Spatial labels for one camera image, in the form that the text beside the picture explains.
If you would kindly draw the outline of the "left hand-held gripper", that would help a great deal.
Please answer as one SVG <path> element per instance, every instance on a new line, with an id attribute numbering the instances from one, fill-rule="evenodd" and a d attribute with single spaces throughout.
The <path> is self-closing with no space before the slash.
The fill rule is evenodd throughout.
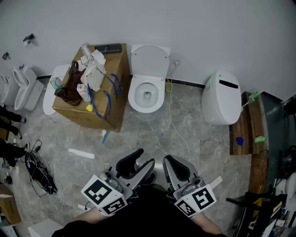
<path id="1" fill-rule="evenodd" d="M 152 158 L 136 171 L 136 161 L 143 153 L 142 148 L 128 151 L 128 154 L 117 162 L 116 170 L 109 166 L 100 175 L 93 175 L 81 190 L 81 193 L 102 215 L 111 217 L 138 198 L 137 193 L 132 189 L 136 189 L 145 182 L 155 165 L 155 160 Z M 123 183 L 116 176 L 117 174 L 123 178 L 129 178 L 129 186 Z"/>

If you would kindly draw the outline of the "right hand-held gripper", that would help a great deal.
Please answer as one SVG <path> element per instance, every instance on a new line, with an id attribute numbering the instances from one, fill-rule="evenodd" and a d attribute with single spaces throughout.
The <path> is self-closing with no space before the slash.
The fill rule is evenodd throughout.
<path id="1" fill-rule="evenodd" d="M 171 188 L 183 186 L 173 192 L 173 197 L 174 205 L 186 217 L 191 218 L 216 203 L 213 189 L 217 187 L 217 179 L 205 184 L 192 163 L 171 155 L 164 157 L 163 169 Z"/>

